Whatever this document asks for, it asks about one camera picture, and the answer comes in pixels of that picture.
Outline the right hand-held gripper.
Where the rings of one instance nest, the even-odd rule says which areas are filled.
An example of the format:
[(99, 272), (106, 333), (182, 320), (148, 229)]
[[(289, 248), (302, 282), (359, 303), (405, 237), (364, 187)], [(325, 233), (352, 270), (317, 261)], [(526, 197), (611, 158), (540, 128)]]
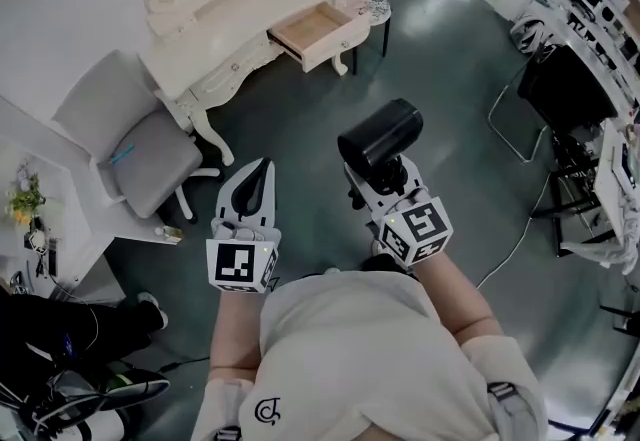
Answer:
[(401, 193), (381, 195), (344, 162), (353, 210), (369, 210), (367, 227), (374, 239), (403, 266), (441, 252), (453, 234), (451, 221), (439, 197), (432, 197), (416, 166), (399, 156), (406, 172)]

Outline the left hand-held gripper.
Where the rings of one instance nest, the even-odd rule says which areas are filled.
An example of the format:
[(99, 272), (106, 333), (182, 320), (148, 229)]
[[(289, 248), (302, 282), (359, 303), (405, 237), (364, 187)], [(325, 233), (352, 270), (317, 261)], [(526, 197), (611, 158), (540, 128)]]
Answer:
[(217, 218), (211, 222), (213, 238), (206, 240), (212, 286), (225, 292), (266, 292), (281, 241), (281, 232), (273, 228), (275, 213), (275, 164), (271, 159), (246, 164), (224, 183), (218, 193)]

